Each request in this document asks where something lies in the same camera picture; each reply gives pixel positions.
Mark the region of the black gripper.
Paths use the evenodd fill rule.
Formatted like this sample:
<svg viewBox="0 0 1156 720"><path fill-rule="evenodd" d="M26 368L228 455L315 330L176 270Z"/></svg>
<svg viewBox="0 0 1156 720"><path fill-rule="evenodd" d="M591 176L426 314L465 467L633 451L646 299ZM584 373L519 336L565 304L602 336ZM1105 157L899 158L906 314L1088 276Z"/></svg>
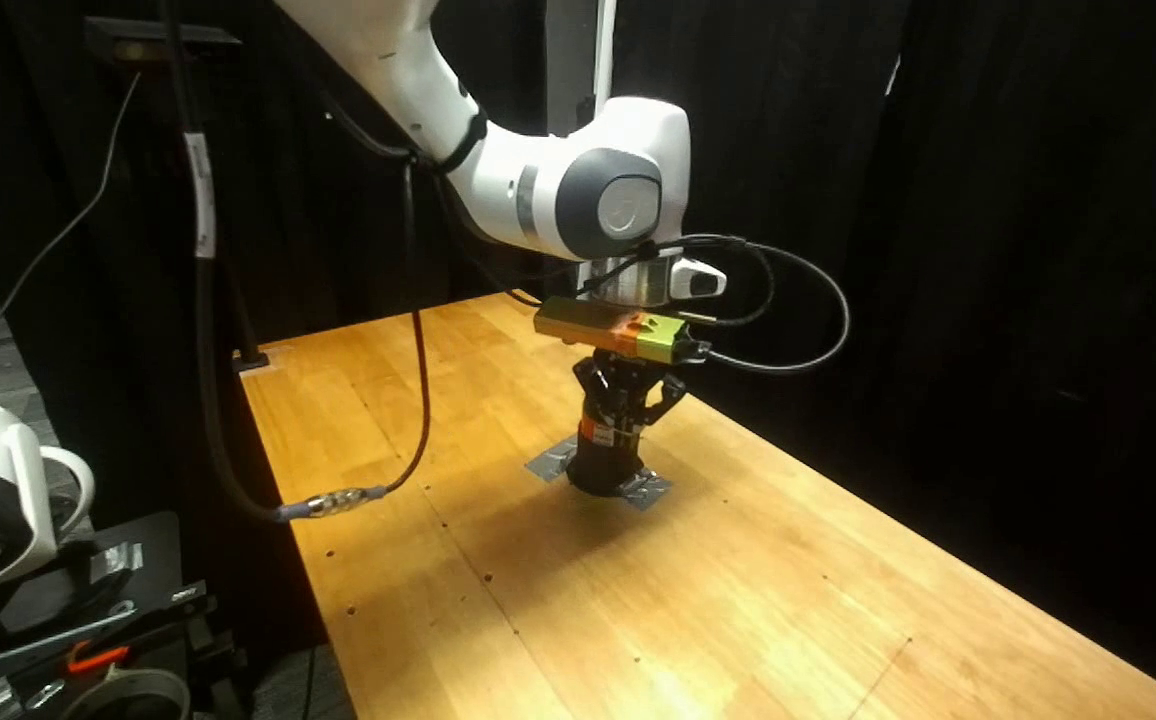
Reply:
<svg viewBox="0 0 1156 720"><path fill-rule="evenodd" d="M606 350L591 350L570 365L575 382L584 389L579 399L579 432L606 432L617 427L606 395L629 391L640 402L636 424L650 427L664 419L674 399L685 395L685 381L671 374L664 365L640 365Z"/></svg>

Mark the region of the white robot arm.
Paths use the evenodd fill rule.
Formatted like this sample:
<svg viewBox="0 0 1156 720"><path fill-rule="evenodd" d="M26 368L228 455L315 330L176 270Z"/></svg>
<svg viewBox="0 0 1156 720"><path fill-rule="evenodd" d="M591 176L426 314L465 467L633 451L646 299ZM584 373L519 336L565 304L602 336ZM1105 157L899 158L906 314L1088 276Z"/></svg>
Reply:
<svg viewBox="0 0 1156 720"><path fill-rule="evenodd" d="M276 0L276 9L449 176L466 224L496 245L617 265L591 299L664 307L695 279L679 235L691 124L671 100L613 96L569 134L496 124L443 58L438 0Z"/></svg>

